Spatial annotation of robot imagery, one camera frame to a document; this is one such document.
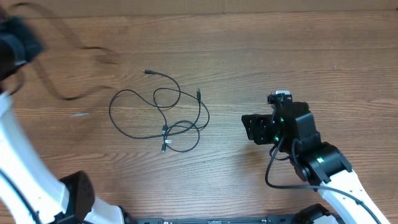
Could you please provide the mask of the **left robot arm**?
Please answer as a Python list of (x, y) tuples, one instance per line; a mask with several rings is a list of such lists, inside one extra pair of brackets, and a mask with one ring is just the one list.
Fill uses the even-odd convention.
[[(1, 21), (1, 82), (42, 51), (20, 17)], [(87, 174), (57, 179), (40, 160), (1, 86), (1, 200), (16, 223), (131, 223), (130, 216), (95, 196)]]

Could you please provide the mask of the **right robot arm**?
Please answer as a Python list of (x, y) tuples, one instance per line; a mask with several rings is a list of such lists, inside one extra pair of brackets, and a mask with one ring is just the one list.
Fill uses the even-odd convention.
[(344, 223), (388, 223), (372, 201), (353, 166), (334, 145), (323, 142), (306, 102), (273, 101), (272, 114), (244, 115), (248, 139), (258, 145), (273, 144), (272, 157), (288, 154), (303, 185), (330, 204)]

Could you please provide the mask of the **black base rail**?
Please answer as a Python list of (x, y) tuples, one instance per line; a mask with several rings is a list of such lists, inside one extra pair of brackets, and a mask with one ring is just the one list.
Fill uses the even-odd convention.
[(295, 214), (273, 214), (266, 217), (240, 218), (133, 218), (129, 212), (121, 207), (124, 222), (128, 224), (341, 224), (343, 219), (330, 213), (319, 203), (311, 205)]

